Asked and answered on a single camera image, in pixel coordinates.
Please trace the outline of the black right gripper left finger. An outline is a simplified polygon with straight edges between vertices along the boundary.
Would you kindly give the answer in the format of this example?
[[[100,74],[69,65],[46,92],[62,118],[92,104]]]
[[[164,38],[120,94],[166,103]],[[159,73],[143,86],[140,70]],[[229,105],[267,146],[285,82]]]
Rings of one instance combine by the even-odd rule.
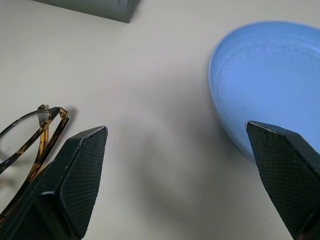
[[[108,128],[65,141],[0,225],[2,240],[81,240],[100,187]]]

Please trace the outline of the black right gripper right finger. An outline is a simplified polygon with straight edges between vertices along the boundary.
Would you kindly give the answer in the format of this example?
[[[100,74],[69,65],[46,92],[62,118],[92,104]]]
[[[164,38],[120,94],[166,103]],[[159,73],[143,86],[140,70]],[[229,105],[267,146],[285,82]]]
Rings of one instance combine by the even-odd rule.
[[[320,238],[320,155],[298,133],[245,125],[262,184],[295,240]]]

